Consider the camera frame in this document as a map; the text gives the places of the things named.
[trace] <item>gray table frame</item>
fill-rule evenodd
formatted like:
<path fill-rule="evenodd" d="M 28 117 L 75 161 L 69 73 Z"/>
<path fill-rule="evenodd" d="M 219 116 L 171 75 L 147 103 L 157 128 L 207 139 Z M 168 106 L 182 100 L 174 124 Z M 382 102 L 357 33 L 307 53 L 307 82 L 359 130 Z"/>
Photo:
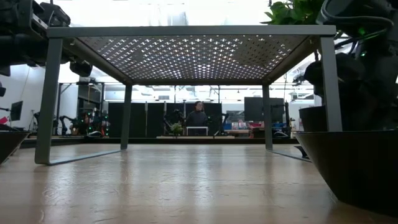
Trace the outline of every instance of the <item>gray table frame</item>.
<path fill-rule="evenodd" d="M 47 53 L 47 66 L 40 109 L 40 128 L 37 136 L 35 150 L 35 162 L 43 165 L 56 165 L 73 162 L 96 156 L 121 152 L 127 149 L 129 140 L 129 123 L 131 111 L 131 92 L 134 80 L 120 79 L 120 73 L 109 74 L 118 77 L 125 86 L 123 109 L 123 125 L 121 135 L 121 147 L 118 150 L 98 152 L 94 154 L 78 156 L 71 159 L 50 160 L 50 148 L 52 137 L 53 114 L 57 97 L 58 76 L 60 70 L 61 54 L 64 42 L 70 43 L 74 37 L 100 37 L 100 36 L 153 36 L 153 35 L 312 35 L 320 37 L 320 49 L 322 51 L 323 80 L 326 99 L 326 117 L 329 131 L 342 131 L 340 97 L 338 93 L 338 77 L 336 69 L 336 58 L 333 37 L 336 34 L 335 26 L 183 26 L 183 27 L 53 27 L 48 28 L 49 49 Z M 262 85 L 264 100 L 264 126 L 266 130 L 266 149 L 272 150 L 271 133 L 271 106 L 269 103 L 269 85 L 276 78 L 281 77 L 288 69 L 298 63 L 298 53 L 292 52 L 285 59 L 290 64 L 282 68 L 282 65 L 273 71 L 274 74 L 265 76 L 260 83 L 253 82 L 250 85 Z M 234 82 L 227 80 L 190 80 L 187 83 L 196 85 L 233 85 Z M 161 85 L 161 82 L 153 82 L 152 85 Z"/>

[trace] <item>person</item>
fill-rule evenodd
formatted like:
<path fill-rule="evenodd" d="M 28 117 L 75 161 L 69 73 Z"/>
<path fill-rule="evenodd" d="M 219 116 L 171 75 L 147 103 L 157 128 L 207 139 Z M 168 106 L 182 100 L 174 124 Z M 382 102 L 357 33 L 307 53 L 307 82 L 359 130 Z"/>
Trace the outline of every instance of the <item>person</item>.
<path fill-rule="evenodd" d="M 193 111 L 188 114 L 186 120 L 187 127 L 204 127 L 207 126 L 207 115 L 203 112 L 203 103 L 196 101 L 193 107 Z M 196 129 L 195 135 L 206 135 L 206 130 Z"/>

